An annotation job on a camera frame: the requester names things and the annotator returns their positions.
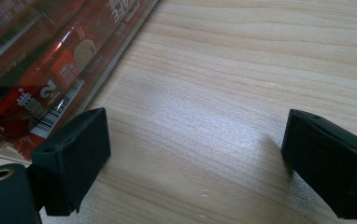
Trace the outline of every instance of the transparent plastic packaging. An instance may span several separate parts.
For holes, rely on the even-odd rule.
[[[0,30],[0,156],[28,160],[92,100],[157,1],[23,2]]]

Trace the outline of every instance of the wood grain surface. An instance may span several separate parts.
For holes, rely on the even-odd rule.
[[[101,106],[112,156],[44,223],[357,223],[279,151],[291,108],[357,134],[357,0],[162,0]]]

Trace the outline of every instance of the barcode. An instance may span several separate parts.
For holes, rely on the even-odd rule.
[[[74,81],[60,103],[56,105],[40,122],[38,122],[38,124],[30,133],[46,139],[50,135],[53,128],[56,126],[56,123],[62,117],[65,110],[77,96],[80,88],[84,83],[85,81],[79,78]]]
[[[7,31],[0,39],[0,56],[40,18],[41,14],[39,12],[31,10],[19,20],[15,27]]]

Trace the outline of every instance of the black plastic part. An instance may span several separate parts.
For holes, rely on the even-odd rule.
[[[338,217],[357,219],[356,135],[319,116],[291,110],[281,153]]]
[[[46,189],[47,214],[69,216],[74,210],[78,212],[110,153],[104,108],[76,116],[34,150],[31,169]]]
[[[23,165],[0,166],[0,223],[41,223]]]

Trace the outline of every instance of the wooden table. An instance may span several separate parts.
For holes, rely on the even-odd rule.
[[[44,223],[357,223],[279,150],[290,108],[357,134],[357,0],[163,0],[100,106],[112,157]]]

